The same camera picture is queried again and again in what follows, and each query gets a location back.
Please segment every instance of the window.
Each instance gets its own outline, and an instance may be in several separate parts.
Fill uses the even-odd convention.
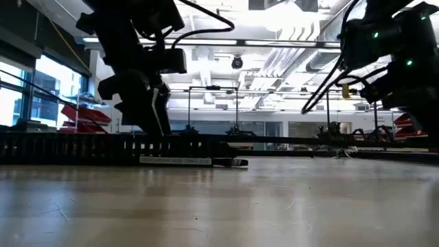
[[[9,89],[0,89],[0,125],[13,126],[21,116],[23,94]]]
[[[81,93],[84,80],[85,78],[79,73],[46,56],[41,56],[36,61],[34,84],[64,100],[70,101],[66,97]],[[54,102],[51,97],[38,89],[35,89],[34,95],[31,111],[32,120],[57,128],[60,128],[65,121],[69,120],[61,113],[64,104]]]
[[[288,136],[300,138],[314,138],[320,133],[320,127],[327,129],[327,123],[289,122]]]
[[[358,105],[357,110],[370,110],[369,105]]]
[[[186,129],[187,121],[171,120],[172,130]],[[264,136],[264,125],[262,121],[240,121],[239,127],[243,131],[254,132],[257,136]],[[200,134],[226,134],[231,128],[235,127],[234,121],[191,121],[191,127],[194,127]],[[264,143],[255,143],[255,150],[264,150]]]
[[[266,137],[281,137],[282,136],[282,122],[266,122],[265,123]]]
[[[77,95],[81,92],[82,80],[79,73],[46,56],[41,56],[36,61],[34,83],[51,93],[61,96]]]
[[[11,73],[12,75],[15,75],[15,76],[23,78],[23,79],[25,78],[25,76],[26,76],[25,74],[27,73],[26,71],[24,71],[20,68],[14,67],[14,66],[9,65],[9,64],[4,63],[4,62],[0,62],[0,70],[6,71],[8,73]],[[12,84],[15,86],[23,86],[23,81],[21,81],[17,78],[14,78],[13,76],[8,75],[6,73],[0,72],[0,80],[2,82],[6,82],[6,83],[9,83],[9,84]]]

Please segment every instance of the ceiling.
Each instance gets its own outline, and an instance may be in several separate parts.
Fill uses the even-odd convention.
[[[77,38],[88,34],[75,28],[81,13],[90,13],[90,8],[81,0],[28,0],[42,13],[54,20],[66,31]],[[236,29],[230,33],[203,34],[194,38],[222,38],[247,40],[323,40],[336,41],[340,32],[341,12],[349,0],[314,0],[318,2],[317,12],[304,12],[292,0],[286,0],[268,10],[249,10],[248,2],[252,0],[196,0],[196,3],[222,17],[230,19]],[[176,1],[186,27],[169,38],[176,38],[192,30],[222,28],[225,24]],[[351,18],[361,18],[366,2],[360,2],[351,13]],[[439,15],[434,15],[436,36],[439,40]],[[199,47],[184,46],[187,55],[188,74],[165,75],[172,89],[187,89],[189,86],[238,86],[242,91],[275,91],[277,93],[243,93],[239,95],[241,109],[291,109],[298,110],[305,103],[308,95],[282,94],[299,92],[302,87],[313,91],[325,79],[338,53],[334,50],[273,48],[273,47],[203,47],[209,56],[199,57]],[[234,55],[243,58],[242,69],[232,69]],[[386,60],[355,71],[365,75]],[[194,108],[233,108],[236,97],[225,92],[206,94],[194,93],[191,105]],[[331,98],[332,108],[354,110],[354,104],[361,100],[342,102],[341,97]],[[174,93],[169,103],[170,108],[186,108],[187,94]]]

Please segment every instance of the wooden floor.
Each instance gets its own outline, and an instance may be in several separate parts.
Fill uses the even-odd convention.
[[[0,246],[439,246],[439,167],[0,167]]]

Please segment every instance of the label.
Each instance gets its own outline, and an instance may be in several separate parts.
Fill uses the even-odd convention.
[[[241,160],[239,160],[239,159],[233,159],[233,163],[232,163],[232,166],[241,166]]]
[[[142,164],[163,165],[212,165],[211,158],[140,157]]]

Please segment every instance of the white wall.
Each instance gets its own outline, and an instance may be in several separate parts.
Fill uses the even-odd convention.
[[[109,66],[104,64],[104,61],[100,58],[97,51],[92,51],[91,53],[91,69],[95,71],[91,82],[95,82],[94,86],[91,85],[91,89],[94,90],[96,98],[100,99],[99,93],[97,92],[97,85],[100,80],[104,80],[114,73]],[[106,102],[110,106],[114,106],[120,102],[120,98],[115,96],[112,101]],[[109,109],[98,109],[112,117],[112,127],[108,128],[107,131],[120,132],[131,131],[133,128],[131,126],[119,126],[122,118],[122,114],[118,110]],[[169,118],[171,120],[187,120],[187,111],[185,110],[170,110]],[[204,111],[204,110],[192,110],[191,119],[194,121],[235,121],[235,112],[228,111]],[[279,121],[283,122],[283,133],[285,136],[288,135],[288,122],[327,122],[327,114],[325,112],[314,112],[308,113],[306,115],[301,115],[299,112],[275,112],[275,113],[265,113],[265,112],[247,112],[239,114],[240,121]],[[364,130],[374,129],[374,116],[373,113],[331,113],[331,121],[352,123],[352,128],[363,128]],[[392,114],[390,113],[379,113],[379,125],[392,126]]]

